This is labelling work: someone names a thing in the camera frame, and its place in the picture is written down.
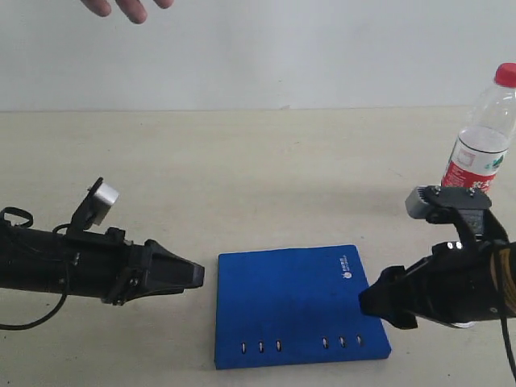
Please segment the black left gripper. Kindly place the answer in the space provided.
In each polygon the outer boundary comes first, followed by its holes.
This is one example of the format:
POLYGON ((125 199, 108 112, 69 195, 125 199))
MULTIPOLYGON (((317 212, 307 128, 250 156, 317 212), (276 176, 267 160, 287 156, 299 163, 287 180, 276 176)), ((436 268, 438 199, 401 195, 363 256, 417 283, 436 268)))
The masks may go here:
POLYGON ((182 258, 148 239, 143 244, 126 239, 122 229, 109 227, 105 236, 114 246, 114 279, 102 303, 122 306, 129 301, 153 296, 181 294, 204 285, 205 268, 182 258), (155 254, 155 280, 151 266, 155 254))

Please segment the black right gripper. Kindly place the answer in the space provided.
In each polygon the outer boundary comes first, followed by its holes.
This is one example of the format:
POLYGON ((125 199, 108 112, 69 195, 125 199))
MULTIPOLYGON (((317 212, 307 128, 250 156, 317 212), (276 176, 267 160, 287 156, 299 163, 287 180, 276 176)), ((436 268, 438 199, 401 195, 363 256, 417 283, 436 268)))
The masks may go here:
POLYGON ((435 245, 432 254, 411 265, 389 266, 359 294, 361 313, 400 330, 418 327, 416 316, 443 325, 496 318, 496 286, 490 268, 492 248, 476 252, 457 243, 435 245))

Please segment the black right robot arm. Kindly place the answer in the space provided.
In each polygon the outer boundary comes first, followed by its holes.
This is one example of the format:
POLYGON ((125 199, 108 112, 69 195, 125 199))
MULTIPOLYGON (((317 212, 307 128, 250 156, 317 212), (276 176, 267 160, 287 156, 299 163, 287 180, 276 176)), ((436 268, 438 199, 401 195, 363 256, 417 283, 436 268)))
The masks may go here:
POLYGON ((418 318, 447 327, 515 316, 515 244, 439 243, 432 254, 405 267, 382 270, 359 295, 363 314, 410 330, 418 318))

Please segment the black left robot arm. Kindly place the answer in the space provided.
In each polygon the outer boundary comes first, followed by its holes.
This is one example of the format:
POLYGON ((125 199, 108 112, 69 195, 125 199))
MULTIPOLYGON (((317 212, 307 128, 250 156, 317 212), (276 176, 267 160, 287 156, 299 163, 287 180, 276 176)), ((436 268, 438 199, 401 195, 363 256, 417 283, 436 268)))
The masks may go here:
POLYGON ((39 293, 98 298, 121 306, 138 298, 173 295, 202 287, 205 269, 153 239, 128 240, 110 227, 105 233, 68 224, 53 231, 33 228, 25 210, 1 212, 1 286, 39 293))

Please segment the person's bare hand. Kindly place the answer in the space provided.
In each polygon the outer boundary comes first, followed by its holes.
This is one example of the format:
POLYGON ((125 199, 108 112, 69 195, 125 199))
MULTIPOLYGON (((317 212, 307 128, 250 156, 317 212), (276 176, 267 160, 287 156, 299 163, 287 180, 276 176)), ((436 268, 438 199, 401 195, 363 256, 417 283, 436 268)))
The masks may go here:
MULTIPOLYGON (((153 1, 153 3, 161 10, 169 9, 174 4, 174 2, 174 0, 153 1)), ((80 3, 88 11, 100 18, 106 18, 112 13, 112 6, 107 0, 81 0, 80 3)), ((148 18, 146 8, 139 0, 116 0, 114 3, 125 15, 125 17, 133 24, 143 24, 148 18)))

